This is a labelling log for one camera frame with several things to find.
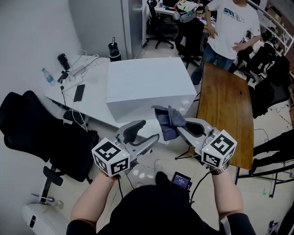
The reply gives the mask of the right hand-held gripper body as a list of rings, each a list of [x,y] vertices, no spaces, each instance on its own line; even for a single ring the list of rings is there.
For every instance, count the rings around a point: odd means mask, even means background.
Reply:
[[[237,142],[225,130],[195,127],[192,133],[200,138],[193,157],[202,164],[220,169],[235,153]]]

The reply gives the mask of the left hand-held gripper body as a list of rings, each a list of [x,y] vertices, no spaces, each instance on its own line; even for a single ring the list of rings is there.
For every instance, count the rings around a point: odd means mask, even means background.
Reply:
[[[109,177],[113,177],[137,164],[131,159],[124,143],[120,143],[117,135],[104,138],[92,150],[94,163]]]

